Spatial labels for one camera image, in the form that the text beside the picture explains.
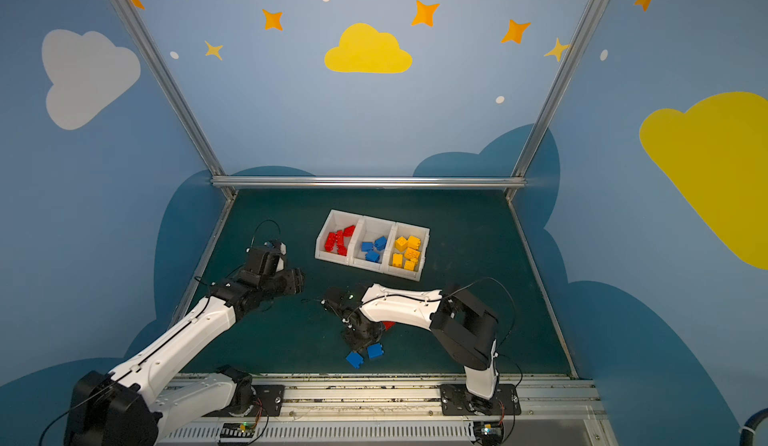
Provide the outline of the red long lego brick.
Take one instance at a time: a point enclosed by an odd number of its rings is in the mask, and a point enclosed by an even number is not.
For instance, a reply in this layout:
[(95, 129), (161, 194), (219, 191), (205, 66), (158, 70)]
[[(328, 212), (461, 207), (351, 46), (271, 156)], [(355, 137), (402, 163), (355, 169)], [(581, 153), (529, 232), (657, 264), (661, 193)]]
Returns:
[(343, 247), (346, 247), (346, 246), (345, 246), (345, 237), (343, 236), (343, 230), (338, 230), (336, 234), (337, 234), (337, 245), (336, 245), (336, 252), (337, 252), (338, 246), (343, 246)]

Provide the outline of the yellow lego brick studs up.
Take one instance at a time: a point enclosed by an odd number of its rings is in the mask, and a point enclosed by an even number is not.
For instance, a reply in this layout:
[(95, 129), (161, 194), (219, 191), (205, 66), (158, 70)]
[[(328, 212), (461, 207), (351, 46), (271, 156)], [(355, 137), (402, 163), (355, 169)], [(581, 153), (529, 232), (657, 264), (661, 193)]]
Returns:
[(404, 257), (409, 261), (418, 261), (421, 256), (421, 252), (417, 249), (407, 248), (404, 252)]

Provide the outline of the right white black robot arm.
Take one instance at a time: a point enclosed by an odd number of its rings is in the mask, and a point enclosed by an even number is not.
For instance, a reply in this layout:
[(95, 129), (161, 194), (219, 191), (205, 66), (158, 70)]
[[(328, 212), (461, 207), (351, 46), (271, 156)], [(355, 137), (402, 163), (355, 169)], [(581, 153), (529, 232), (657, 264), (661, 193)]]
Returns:
[(498, 315), (467, 287), (407, 291), (373, 284), (360, 297), (330, 289), (324, 308), (341, 319), (344, 341), (355, 352), (378, 343), (387, 323), (430, 332), (464, 367), (471, 398), (489, 401), (495, 396)]

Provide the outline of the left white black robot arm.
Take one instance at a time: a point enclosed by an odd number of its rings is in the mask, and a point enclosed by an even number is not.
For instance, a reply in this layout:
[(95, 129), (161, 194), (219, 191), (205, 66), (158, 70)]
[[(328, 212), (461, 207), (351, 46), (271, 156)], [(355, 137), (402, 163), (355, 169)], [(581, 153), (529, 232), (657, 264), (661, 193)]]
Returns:
[(64, 444), (153, 445), (211, 412), (250, 412), (255, 401), (252, 377), (232, 367), (179, 390), (165, 388), (263, 300), (299, 294), (304, 280), (304, 273), (293, 268), (266, 273), (255, 285), (220, 284), (143, 351), (106, 374), (86, 374), (73, 389)]

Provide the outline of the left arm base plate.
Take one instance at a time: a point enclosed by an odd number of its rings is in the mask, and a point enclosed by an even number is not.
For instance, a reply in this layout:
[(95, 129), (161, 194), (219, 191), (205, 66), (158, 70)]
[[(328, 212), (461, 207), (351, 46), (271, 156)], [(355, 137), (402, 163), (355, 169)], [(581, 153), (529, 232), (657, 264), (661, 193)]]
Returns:
[(277, 384), (252, 384), (245, 409), (240, 417), (277, 417), (284, 402), (285, 386)]

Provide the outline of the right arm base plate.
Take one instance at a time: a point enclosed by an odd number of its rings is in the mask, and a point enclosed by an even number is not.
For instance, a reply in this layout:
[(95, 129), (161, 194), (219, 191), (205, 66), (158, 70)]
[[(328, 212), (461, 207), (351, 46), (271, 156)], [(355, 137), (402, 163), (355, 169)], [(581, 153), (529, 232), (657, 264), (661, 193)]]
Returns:
[(518, 416), (522, 413), (513, 384), (498, 385), (488, 400), (471, 395), (464, 384), (441, 384), (439, 393), (444, 416)]

